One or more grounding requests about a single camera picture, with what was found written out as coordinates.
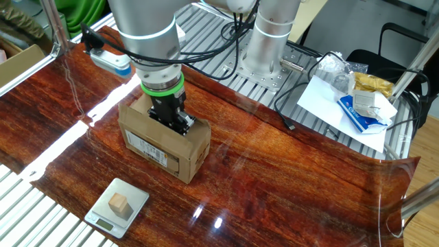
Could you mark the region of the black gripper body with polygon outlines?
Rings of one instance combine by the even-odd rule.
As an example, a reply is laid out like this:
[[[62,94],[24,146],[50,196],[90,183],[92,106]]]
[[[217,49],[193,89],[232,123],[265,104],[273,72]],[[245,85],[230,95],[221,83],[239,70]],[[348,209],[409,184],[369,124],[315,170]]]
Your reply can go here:
[[[178,109],[184,110],[184,101],[186,100],[186,93],[173,93],[163,97],[151,96],[152,107],[148,113],[152,119],[155,119],[162,124],[174,125],[176,111]]]

